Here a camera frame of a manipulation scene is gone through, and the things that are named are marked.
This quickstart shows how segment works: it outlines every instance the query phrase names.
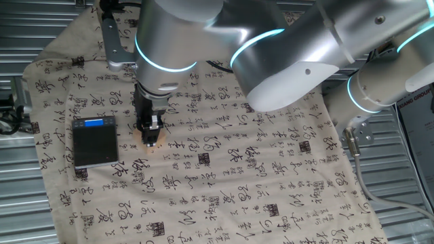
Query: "silver connector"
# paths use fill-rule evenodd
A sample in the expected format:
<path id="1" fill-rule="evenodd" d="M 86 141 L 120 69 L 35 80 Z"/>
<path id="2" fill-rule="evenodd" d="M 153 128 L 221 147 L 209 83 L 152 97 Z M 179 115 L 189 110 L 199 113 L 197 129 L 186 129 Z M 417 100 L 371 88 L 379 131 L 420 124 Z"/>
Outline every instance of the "silver connector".
<path id="1" fill-rule="evenodd" d="M 345 139 L 347 139 L 348 148 L 351 152 L 351 156 L 360 156 L 359 144 L 357 143 L 357 139 L 354 135 L 353 128 L 346 128 L 344 130 Z"/>

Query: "blue led ring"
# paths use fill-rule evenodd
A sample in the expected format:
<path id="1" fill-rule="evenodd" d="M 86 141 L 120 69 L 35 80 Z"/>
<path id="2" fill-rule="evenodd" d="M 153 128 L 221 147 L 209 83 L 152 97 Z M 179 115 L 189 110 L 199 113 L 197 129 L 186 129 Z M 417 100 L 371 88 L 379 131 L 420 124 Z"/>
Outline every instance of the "blue led ring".
<path id="1" fill-rule="evenodd" d="M 158 68 L 158 69 L 160 69 L 160 70 L 162 70 L 162 71 L 166 71 L 166 72 L 171 72 L 171 73 L 178 73 L 178 72 L 184 72 L 184 71 L 187 71 L 187 70 L 189 70 L 190 68 L 192 68 L 192 67 L 194 67 L 194 65 L 196 65 L 196 63 L 197 62 L 195 62 L 194 64 L 192 64 L 192 65 L 190 65 L 190 66 L 188 66 L 188 67 L 185 67 L 185 68 L 165 68 L 165 67 L 162 67 L 162 66 L 159 66 L 158 64 L 155 64 L 154 62 L 152 62 L 148 57 L 146 57 L 144 54 L 143 54 L 143 52 L 142 52 L 142 50 L 140 50 L 140 48 L 138 47 L 138 42 L 137 42 L 137 35 L 134 37 L 135 38 L 135 40 L 136 40 L 136 48 L 137 48 L 137 51 L 138 51 L 138 53 L 150 64 L 150 65 L 152 65 L 152 66 L 154 66 L 155 68 Z"/>
<path id="2" fill-rule="evenodd" d="M 365 112 L 367 112 L 367 113 L 379 113 L 379 112 L 381 112 L 381 111 L 376 111 L 376 112 L 369 111 L 368 109 L 364 109 L 362 106 L 360 106 L 358 103 L 356 103 L 356 101 L 354 100 L 354 98 L 353 98 L 353 96 L 351 95 L 351 92 L 350 92 L 350 81 L 351 81 L 351 78 L 353 78 L 353 77 L 350 77 L 350 79 L 348 80 L 348 83 L 347 83 L 348 95 L 350 96 L 351 101 L 353 101 L 353 103 L 354 103 L 358 108 L 360 108 L 361 110 L 363 110 L 363 111 L 365 111 Z"/>
<path id="3" fill-rule="evenodd" d="M 429 17 L 433 17 L 434 16 L 434 1 L 433 0 L 427 0 L 427 4 L 428 4 L 428 9 L 429 9 Z M 404 41 L 397 49 L 396 51 L 399 52 L 401 51 L 401 49 L 407 45 L 409 42 L 411 42 L 413 39 L 415 39 L 416 37 L 420 36 L 421 34 L 423 34 L 424 32 L 426 32 L 427 30 L 431 29 L 434 27 L 434 23 L 428 25 L 427 27 L 423 28 L 422 30 L 418 31 L 416 34 L 412 35 L 409 39 L 407 39 L 406 41 Z"/>
<path id="4" fill-rule="evenodd" d="M 280 29 L 276 29 L 276 30 L 270 30 L 267 31 L 261 35 L 258 35 L 257 37 L 253 37 L 252 39 L 250 39 L 249 41 L 246 41 L 244 43 L 244 45 L 242 45 L 232 56 L 231 58 L 231 68 L 232 68 L 232 64 L 234 63 L 235 59 L 238 57 L 238 55 L 244 51 L 246 48 L 248 48 L 249 46 L 255 44 L 257 41 L 264 39 L 265 37 L 270 37 L 273 35 L 277 35 L 279 33 L 281 33 L 282 31 L 284 31 L 284 28 L 280 28 Z"/>

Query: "beige cloth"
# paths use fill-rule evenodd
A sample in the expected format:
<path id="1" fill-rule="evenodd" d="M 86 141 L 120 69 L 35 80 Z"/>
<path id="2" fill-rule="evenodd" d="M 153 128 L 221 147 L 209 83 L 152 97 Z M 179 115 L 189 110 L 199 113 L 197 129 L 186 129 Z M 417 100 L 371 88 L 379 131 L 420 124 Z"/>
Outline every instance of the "beige cloth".
<path id="1" fill-rule="evenodd" d="M 116 16 L 129 50 L 132 10 Z M 61 243 L 387 242 L 319 89 L 257 113 L 232 74 L 198 63 L 170 99 L 165 143 L 146 155 L 132 139 L 131 70 L 109 71 L 102 45 L 88 9 L 24 72 Z M 71 121 L 109 115 L 120 163 L 75 171 Z"/>

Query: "blue display screen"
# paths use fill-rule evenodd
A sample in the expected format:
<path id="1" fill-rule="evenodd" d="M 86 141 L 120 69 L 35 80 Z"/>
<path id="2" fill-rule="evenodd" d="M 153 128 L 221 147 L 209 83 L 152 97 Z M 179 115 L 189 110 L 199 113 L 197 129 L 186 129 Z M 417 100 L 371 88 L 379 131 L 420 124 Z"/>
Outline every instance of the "blue display screen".
<path id="1" fill-rule="evenodd" d="M 86 127 L 98 126 L 98 125 L 104 125 L 104 121 L 102 121 L 102 119 L 93 119 L 91 121 L 84 121 L 84 126 Z"/>

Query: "small wooden block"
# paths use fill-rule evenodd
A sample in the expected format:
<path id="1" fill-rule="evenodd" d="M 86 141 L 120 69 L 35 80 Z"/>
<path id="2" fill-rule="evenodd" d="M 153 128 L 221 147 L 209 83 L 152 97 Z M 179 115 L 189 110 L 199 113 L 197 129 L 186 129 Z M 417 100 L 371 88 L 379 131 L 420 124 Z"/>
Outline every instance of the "small wooden block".
<path id="1" fill-rule="evenodd" d="M 163 130 L 160 130 L 160 134 L 158 135 L 157 143 L 155 146 L 147 147 L 142 143 L 142 132 L 138 129 L 133 131 L 133 139 L 137 143 L 137 146 L 140 147 L 147 155 L 154 153 L 159 147 L 163 146 L 165 142 L 165 133 Z"/>

